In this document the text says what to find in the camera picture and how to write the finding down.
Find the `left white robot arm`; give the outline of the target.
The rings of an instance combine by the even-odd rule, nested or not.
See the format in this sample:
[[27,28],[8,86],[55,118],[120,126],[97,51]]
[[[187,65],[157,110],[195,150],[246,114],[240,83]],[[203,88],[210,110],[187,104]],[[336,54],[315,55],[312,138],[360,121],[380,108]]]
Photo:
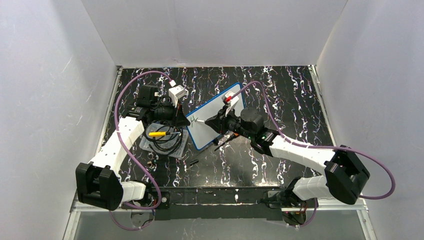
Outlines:
[[159,95],[157,86],[139,88],[137,97],[126,103],[115,131],[103,148],[88,163],[82,162],[76,167],[79,202],[114,211],[123,203],[145,197],[146,184],[119,180],[120,167],[150,124],[166,122],[174,128],[190,124],[179,102],[186,93],[181,85],[174,85],[163,96]]

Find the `blue framed whiteboard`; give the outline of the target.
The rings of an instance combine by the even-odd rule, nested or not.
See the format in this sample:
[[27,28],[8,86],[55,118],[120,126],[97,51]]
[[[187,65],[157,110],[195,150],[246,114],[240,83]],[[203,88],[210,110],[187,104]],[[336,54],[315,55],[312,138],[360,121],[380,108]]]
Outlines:
[[234,83],[186,115],[187,131],[196,150],[202,150],[226,132],[219,127],[220,116],[226,113],[224,100],[241,88],[241,83]]

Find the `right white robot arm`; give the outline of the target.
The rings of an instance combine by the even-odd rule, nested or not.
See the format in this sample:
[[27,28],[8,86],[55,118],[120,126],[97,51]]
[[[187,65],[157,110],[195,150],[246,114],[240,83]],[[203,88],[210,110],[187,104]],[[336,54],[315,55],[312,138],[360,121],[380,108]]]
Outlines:
[[315,177],[296,177],[282,192],[264,199],[268,205],[294,206],[313,198],[335,198],[353,205],[370,178],[355,153],[286,140],[276,130],[265,127],[263,116],[250,107],[243,109],[240,116],[223,108],[204,123],[219,134],[231,131],[249,139],[250,146],[260,154],[290,160],[319,172]]

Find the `black marker cap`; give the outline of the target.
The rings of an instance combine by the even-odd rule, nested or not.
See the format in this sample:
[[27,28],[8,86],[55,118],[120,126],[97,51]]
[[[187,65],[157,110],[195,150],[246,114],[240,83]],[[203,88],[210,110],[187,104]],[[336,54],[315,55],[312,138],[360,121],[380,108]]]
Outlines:
[[193,166],[193,165],[197,164],[198,162],[199,162],[199,160],[198,160],[198,159],[195,159],[195,160],[192,160],[192,161],[189,163],[189,165],[190,165],[190,166]]

